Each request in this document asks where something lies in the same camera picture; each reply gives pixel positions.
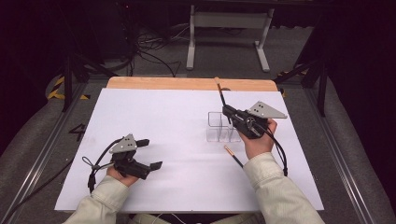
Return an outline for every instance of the wire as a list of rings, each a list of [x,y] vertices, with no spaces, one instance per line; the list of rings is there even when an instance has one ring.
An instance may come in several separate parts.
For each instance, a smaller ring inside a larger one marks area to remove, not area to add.
[[[128,64],[129,64],[133,59],[134,59],[134,56],[130,56],[130,57],[128,57],[128,60],[127,60],[126,62],[120,63],[120,64],[115,65],[115,66],[113,66],[113,67],[105,67],[105,69],[107,69],[108,71],[111,71],[111,72],[119,71],[119,70],[121,70],[122,68],[128,66]],[[100,72],[100,71],[98,71],[98,70],[96,70],[96,69],[91,69],[91,68],[88,68],[88,67],[84,67],[84,68],[85,68],[85,70],[87,70],[87,71],[88,71],[89,73],[91,73],[91,74],[102,74],[102,72]]]
[[[15,205],[15,207],[12,208],[12,210],[8,213],[7,217],[4,219],[4,221],[2,222],[2,224],[6,224],[9,219],[14,215],[14,213],[18,210],[18,208],[20,208],[24,203],[26,203],[27,201],[29,201],[33,196],[35,196],[40,190],[42,190],[44,187],[46,187],[50,182],[52,182],[56,177],[58,177],[58,175],[60,175],[72,162],[73,162],[74,158],[68,162],[58,173],[56,173],[53,177],[51,177],[49,180],[47,180],[47,182],[45,182],[44,184],[42,184],[40,187],[38,187],[37,189],[35,189],[31,194],[29,194],[28,196],[26,196],[26,198],[24,198],[20,203],[18,203],[17,205]]]
[[[131,70],[129,73],[127,72],[127,76],[132,77],[134,75],[134,59],[129,63],[129,65],[131,66]]]
[[[147,52],[140,51],[140,53],[146,54],[146,55],[148,55],[148,56],[151,56],[151,57],[157,59],[158,61],[160,61],[161,63],[163,63],[166,67],[168,67],[168,69],[171,71],[173,77],[176,77],[174,71],[172,70],[172,68],[171,68],[166,62],[164,62],[164,61],[161,60],[160,58],[158,58],[158,57],[156,57],[156,56],[154,56],[154,55],[152,55],[152,54],[149,54],[149,53],[147,53]]]
[[[286,159],[286,154],[285,154],[285,150],[283,150],[283,147],[279,144],[279,142],[275,139],[274,135],[272,134],[271,130],[269,129],[264,129],[260,124],[258,123],[254,123],[254,125],[260,129],[262,129],[266,134],[268,134],[268,136],[270,136],[270,138],[272,140],[274,140],[274,143],[276,145],[276,150],[277,153],[279,154],[280,159],[282,160],[283,163],[283,175],[284,176],[288,176],[288,161]]]
[[[89,179],[88,179],[88,188],[90,188],[90,192],[93,191],[94,186],[95,186],[95,184],[96,184],[96,178],[95,178],[96,173],[97,173],[101,168],[104,167],[104,166],[100,166],[100,165],[99,165],[99,162],[100,162],[100,161],[102,160],[102,158],[106,155],[106,153],[108,152],[108,150],[111,149],[111,148],[114,146],[114,144],[120,142],[121,140],[122,140],[122,138],[117,139],[117,140],[115,140],[114,142],[112,142],[112,143],[105,149],[105,151],[103,151],[102,155],[100,155],[100,157],[99,157],[99,159],[96,161],[96,164],[95,164],[95,165],[92,165],[91,161],[90,161],[88,158],[82,157],[82,160],[83,160],[85,163],[89,164],[89,165],[91,166],[91,168],[92,168],[90,177],[89,177]]]
[[[145,58],[145,57],[143,57],[142,55],[139,55],[140,56],[140,58],[142,58],[143,60],[145,60],[145,61],[148,61],[148,62],[151,62],[151,63],[158,63],[158,62],[154,62],[154,61],[152,61],[152,60],[150,60],[150,59],[147,59],[147,58]],[[175,75],[177,74],[177,71],[178,71],[178,69],[180,68],[180,66],[181,66],[181,61],[177,61],[177,62],[171,62],[171,63],[167,63],[167,64],[173,64],[173,63],[177,63],[177,69],[176,69],[176,71],[174,72],[175,73]]]
[[[156,216],[155,217],[155,219],[151,222],[151,224],[154,224],[157,220],[158,220],[158,218],[160,218],[160,216],[162,216],[163,215],[163,213],[161,213],[161,214],[159,214],[158,216]],[[174,216],[175,218],[177,218],[177,220],[179,221],[179,222],[181,222],[182,224],[186,224],[184,221],[182,221],[177,215],[175,215],[175,214],[171,214],[172,216]]]
[[[184,28],[182,31],[180,31],[177,35],[173,36],[171,39],[176,39],[178,38],[181,34],[183,34],[188,28],[190,28],[190,26],[187,26],[186,28]]]

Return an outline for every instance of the hand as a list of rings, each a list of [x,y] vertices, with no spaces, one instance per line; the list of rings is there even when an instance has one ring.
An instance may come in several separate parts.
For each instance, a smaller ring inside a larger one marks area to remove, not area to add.
[[[273,119],[268,119],[268,129],[270,133],[275,134],[276,122]],[[245,143],[245,151],[247,153],[247,158],[250,160],[255,156],[258,156],[265,152],[271,152],[274,146],[274,141],[268,134],[264,134],[261,138],[248,139],[242,133],[238,132],[239,136]]]
[[[128,188],[131,187],[131,185],[134,184],[134,182],[136,182],[139,179],[136,176],[132,176],[132,175],[127,175],[126,177],[123,177],[120,174],[120,172],[118,172],[114,168],[114,166],[110,166],[107,168],[107,174],[119,180],[123,185],[125,185]]]

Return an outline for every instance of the gray carpet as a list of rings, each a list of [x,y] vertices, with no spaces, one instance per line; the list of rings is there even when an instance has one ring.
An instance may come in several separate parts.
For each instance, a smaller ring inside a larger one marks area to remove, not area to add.
[[[310,32],[311,29],[271,29],[264,45],[271,68],[268,74],[262,71],[252,46],[255,37],[260,35],[256,31],[245,30],[240,35],[229,35],[215,30],[199,32],[192,71],[185,69],[188,50],[188,41],[185,39],[150,53],[168,63],[181,62],[177,77],[270,79],[277,73],[289,71],[293,67]],[[177,63],[172,63],[171,67],[176,71]],[[119,73],[125,75],[126,71],[122,70]],[[169,70],[163,64],[150,63],[138,57],[135,60],[134,74],[170,76]],[[298,85],[299,79],[294,77],[280,87],[285,89],[286,106],[312,174],[317,180],[318,191],[325,208],[319,213],[326,223],[361,223],[334,164],[329,143],[318,123],[315,110],[310,106],[305,90]],[[35,187],[46,182],[73,158],[78,149],[78,135],[69,131],[81,123],[89,124],[99,92],[105,86],[105,79],[94,77],[86,85],[83,93],[89,94],[91,99],[77,99],[78,103],[61,129],[59,139],[54,144],[55,147]],[[49,100],[48,104],[23,126],[0,158],[0,198],[2,199],[0,217],[6,213],[27,173],[34,165],[41,148],[61,116],[62,107],[63,100]],[[326,120],[375,223],[396,223],[389,200],[331,82],[327,89],[325,109]],[[66,175],[67,170],[27,202],[20,210],[15,223],[61,223],[66,220],[69,214],[53,210]],[[125,215],[120,215],[118,223],[122,223],[126,218]]]

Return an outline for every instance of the sleeve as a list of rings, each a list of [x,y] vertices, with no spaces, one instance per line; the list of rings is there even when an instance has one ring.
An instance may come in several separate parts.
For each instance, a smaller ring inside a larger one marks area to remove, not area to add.
[[[117,212],[125,202],[128,192],[125,185],[107,175],[93,190],[91,196],[79,202],[76,212],[65,223],[116,223]]]
[[[283,175],[271,152],[252,158],[244,170],[267,224],[324,223],[304,194]]]

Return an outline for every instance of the white sheet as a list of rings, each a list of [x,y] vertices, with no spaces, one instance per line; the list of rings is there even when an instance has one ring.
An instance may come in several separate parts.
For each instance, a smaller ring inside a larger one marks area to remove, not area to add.
[[[225,91],[225,101],[237,109],[248,109],[257,101],[288,115],[277,119],[275,137],[285,149],[289,177],[317,210],[323,210],[289,113],[279,92]],[[137,150],[137,161],[163,167],[139,180],[121,212],[128,213],[239,213],[257,212],[253,188],[241,167],[223,148],[223,143],[206,141],[207,113],[221,111],[217,91],[156,91],[102,89],[76,158],[64,182],[55,210],[73,211],[89,195],[91,167],[114,140],[132,133],[136,140],[149,139]],[[248,161],[243,143],[227,144],[242,162]],[[274,155],[282,166],[274,148]],[[101,164],[110,160],[107,153]],[[104,177],[99,171],[96,180]]]

